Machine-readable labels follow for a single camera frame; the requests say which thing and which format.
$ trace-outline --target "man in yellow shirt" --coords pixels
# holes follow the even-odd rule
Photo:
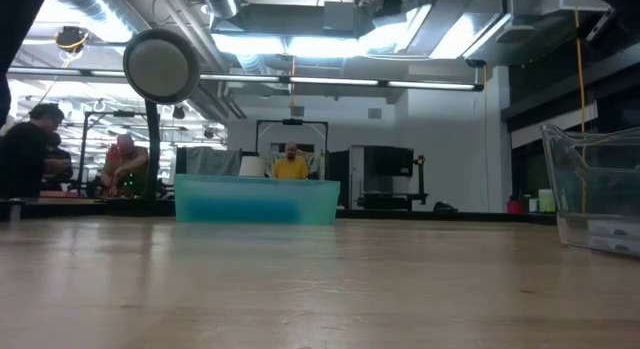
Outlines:
[[[276,179],[307,179],[309,168],[307,161],[296,155],[298,146],[295,143],[287,143],[284,151],[287,157],[275,163],[273,177]]]

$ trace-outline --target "yellow shirt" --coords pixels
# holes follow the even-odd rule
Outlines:
[[[296,156],[294,160],[282,158],[273,166],[273,177],[276,179],[306,179],[309,176],[307,161]]]

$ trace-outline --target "workbench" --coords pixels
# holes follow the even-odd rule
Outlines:
[[[633,348],[640,263],[533,224],[0,223],[0,348]]]

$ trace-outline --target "teal plastic bin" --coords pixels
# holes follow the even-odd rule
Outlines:
[[[179,222],[329,225],[336,219],[340,183],[178,174]]]

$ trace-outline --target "bald man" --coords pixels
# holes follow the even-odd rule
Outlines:
[[[296,143],[287,143],[284,150],[286,157],[278,160],[273,166],[273,177],[276,179],[307,179],[309,168],[307,161],[298,156]]]
[[[117,144],[109,149],[102,168],[102,184],[107,188],[107,194],[110,197],[142,195],[148,163],[146,148],[136,146],[129,134],[118,135]],[[130,178],[127,181],[133,181],[133,185],[124,185],[125,178]]]

